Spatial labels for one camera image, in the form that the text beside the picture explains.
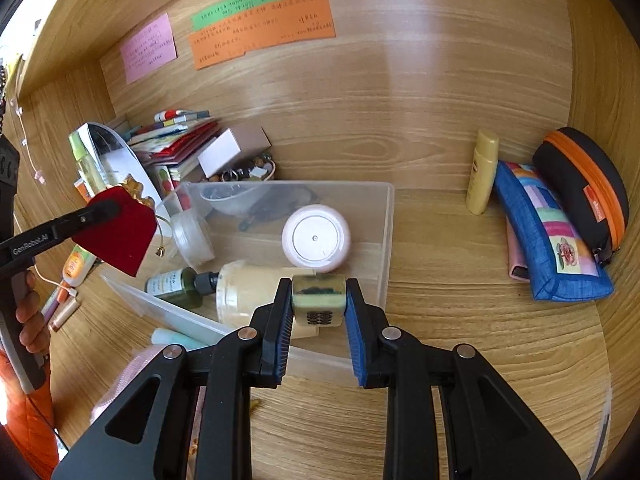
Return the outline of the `left hand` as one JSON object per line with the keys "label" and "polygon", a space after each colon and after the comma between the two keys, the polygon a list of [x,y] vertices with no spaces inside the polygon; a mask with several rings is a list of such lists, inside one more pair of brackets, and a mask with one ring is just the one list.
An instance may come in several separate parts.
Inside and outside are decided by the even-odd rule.
{"label": "left hand", "polygon": [[50,349],[50,330],[41,313],[41,301],[35,291],[36,278],[32,271],[25,274],[26,296],[17,304],[16,318],[22,324],[21,344],[31,354],[48,354]]}

